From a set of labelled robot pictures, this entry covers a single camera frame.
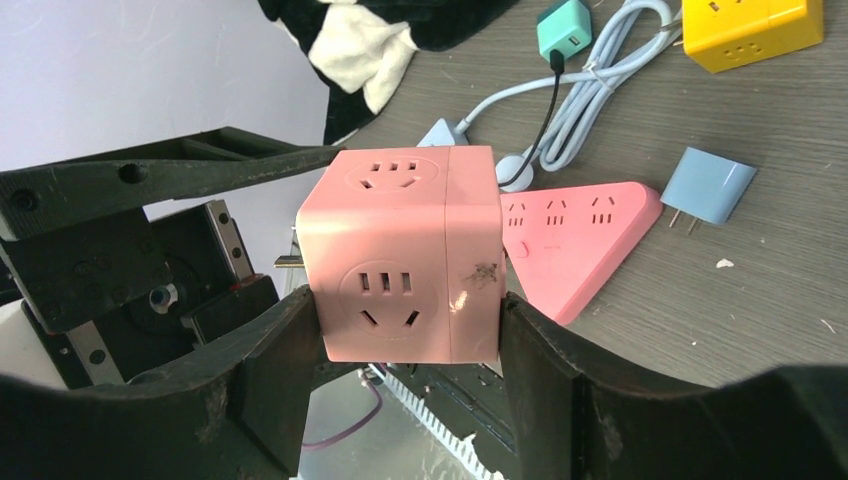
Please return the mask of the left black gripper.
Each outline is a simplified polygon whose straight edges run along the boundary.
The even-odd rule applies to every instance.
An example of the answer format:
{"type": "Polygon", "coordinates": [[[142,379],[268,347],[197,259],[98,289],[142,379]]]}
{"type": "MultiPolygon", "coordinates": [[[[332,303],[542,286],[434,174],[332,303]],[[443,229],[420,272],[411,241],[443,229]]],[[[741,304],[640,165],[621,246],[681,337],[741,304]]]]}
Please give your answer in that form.
{"type": "Polygon", "coordinates": [[[153,221],[139,207],[317,170],[340,150],[223,127],[2,172],[1,259],[59,384],[126,383],[278,300],[223,201],[153,221]]]}

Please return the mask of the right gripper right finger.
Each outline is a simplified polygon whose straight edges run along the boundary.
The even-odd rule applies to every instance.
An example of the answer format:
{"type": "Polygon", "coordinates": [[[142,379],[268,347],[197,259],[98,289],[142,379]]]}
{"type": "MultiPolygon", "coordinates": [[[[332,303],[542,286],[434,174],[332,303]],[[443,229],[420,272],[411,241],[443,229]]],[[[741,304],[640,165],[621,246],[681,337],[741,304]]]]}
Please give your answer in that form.
{"type": "Polygon", "coordinates": [[[626,360],[512,293],[500,360],[526,479],[847,475],[843,366],[782,366],[705,387],[626,360]]]}

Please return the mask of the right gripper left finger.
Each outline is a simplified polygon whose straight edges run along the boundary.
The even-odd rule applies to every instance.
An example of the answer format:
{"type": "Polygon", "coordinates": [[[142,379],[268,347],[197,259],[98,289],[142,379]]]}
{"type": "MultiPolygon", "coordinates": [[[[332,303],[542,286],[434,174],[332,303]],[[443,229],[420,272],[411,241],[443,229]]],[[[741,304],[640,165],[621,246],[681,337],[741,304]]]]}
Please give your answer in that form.
{"type": "Polygon", "coordinates": [[[322,340],[293,291],[248,324],[128,385],[1,380],[5,479],[289,479],[322,340]]]}

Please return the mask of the pink cube socket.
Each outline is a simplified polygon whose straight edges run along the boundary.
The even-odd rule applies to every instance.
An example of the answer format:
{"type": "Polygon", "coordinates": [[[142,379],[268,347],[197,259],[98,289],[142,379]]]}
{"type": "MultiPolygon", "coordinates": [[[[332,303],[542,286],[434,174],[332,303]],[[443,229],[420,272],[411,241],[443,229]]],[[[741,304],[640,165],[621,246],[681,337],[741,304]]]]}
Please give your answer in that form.
{"type": "Polygon", "coordinates": [[[505,254],[490,147],[343,150],[295,230],[330,360],[497,359],[505,254]]]}

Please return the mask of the light blue plug adapter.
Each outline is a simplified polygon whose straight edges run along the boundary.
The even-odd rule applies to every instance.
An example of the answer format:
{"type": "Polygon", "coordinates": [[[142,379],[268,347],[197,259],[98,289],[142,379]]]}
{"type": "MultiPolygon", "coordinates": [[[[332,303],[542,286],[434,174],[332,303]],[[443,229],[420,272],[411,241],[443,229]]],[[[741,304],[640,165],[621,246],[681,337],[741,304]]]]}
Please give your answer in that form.
{"type": "Polygon", "coordinates": [[[674,210],[669,227],[682,214],[693,218],[688,234],[699,222],[725,224],[756,173],[753,166],[687,147],[660,198],[674,210]]]}

